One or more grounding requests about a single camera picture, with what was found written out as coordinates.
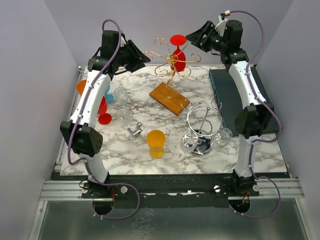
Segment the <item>red wine glass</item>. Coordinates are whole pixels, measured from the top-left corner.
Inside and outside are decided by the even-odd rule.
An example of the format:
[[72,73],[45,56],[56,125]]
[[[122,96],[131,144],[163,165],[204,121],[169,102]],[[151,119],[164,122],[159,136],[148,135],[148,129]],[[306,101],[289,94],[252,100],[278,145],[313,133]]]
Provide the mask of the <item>red wine glass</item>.
[[98,122],[101,125],[108,125],[112,121],[112,116],[109,113],[107,113],[107,109],[108,109],[107,100],[103,96],[97,112]]
[[176,50],[170,55],[170,65],[173,71],[177,73],[183,72],[186,67],[186,56],[181,46],[186,47],[187,40],[181,34],[173,35],[170,38],[170,43],[176,46]]

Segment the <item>orange wine glass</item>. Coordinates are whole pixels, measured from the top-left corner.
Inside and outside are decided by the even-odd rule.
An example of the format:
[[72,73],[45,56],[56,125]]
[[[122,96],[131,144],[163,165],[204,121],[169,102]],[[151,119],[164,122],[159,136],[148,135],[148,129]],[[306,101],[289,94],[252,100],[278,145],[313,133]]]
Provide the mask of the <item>orange wine glass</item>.
[[84,89],[85,89],[85,86],[86,86],[86,83],[87,83],[87,80],[84,79],[84,80],[81,80],[77,83],[76,85],[76,91],[77,93],[82,96],[83,92],[84,92]]

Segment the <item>yellow wine glass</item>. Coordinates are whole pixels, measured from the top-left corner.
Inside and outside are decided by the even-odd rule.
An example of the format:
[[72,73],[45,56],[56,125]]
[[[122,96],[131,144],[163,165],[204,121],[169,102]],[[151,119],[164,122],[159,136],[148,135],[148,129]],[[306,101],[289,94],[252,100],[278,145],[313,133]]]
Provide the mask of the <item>yellow wine glass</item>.
[[164,154],[166,135],[160,130],[152,130],[147,134],[146,141],[149,147],[149,154],[154,159],[160,159]]

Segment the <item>clear wine glass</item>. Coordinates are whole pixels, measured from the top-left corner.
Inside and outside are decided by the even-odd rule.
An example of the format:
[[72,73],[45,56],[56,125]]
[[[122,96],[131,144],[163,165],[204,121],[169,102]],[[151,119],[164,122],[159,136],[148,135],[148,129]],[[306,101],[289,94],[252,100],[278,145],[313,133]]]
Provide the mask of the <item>clear wine glass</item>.
[[125,107],[119,108],[116,111],[116,119],[118,120],[118,122],[122,128],[128,129],[132,123],[130,110]]
[[114,90],[114,97],[119,105],[126,105],[129,100],[127,90],[123,87],[118,87]]

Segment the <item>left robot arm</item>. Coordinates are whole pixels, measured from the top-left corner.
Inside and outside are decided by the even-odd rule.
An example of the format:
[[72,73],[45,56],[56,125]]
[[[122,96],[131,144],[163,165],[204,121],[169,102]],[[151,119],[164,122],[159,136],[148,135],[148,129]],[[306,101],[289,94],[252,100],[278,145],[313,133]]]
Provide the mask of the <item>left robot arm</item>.
[[89,190],[101,198],[111,191],[111,185],[106,182],[109,172],[100,155],[103,136],[95,129],[104,93],[119,68],[133,73],[150,61],[124,33],[103,30],[101,46],[88,60],[86,83],[79,103],[70,119],[60,124],[67,143],[68,163],[72,166],[84,163]]

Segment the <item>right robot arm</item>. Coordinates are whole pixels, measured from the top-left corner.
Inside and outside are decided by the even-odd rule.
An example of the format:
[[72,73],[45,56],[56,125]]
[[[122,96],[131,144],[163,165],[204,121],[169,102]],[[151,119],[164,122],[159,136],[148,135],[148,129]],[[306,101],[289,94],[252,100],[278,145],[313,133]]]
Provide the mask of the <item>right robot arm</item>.
[[192,45],[204,52],[215,50],[232,77],[241,102],[242,111],[235,119],[239,135],[239,152],[232,172],[230,191],[241,196],[255,183],[254,155],[257,143],[267,128],[274,106],[261,94],[250,70],[249,57],[241,48],[243,24],[238,20],[221,20],[218,25],[207,21],[199,30],[186,35]]

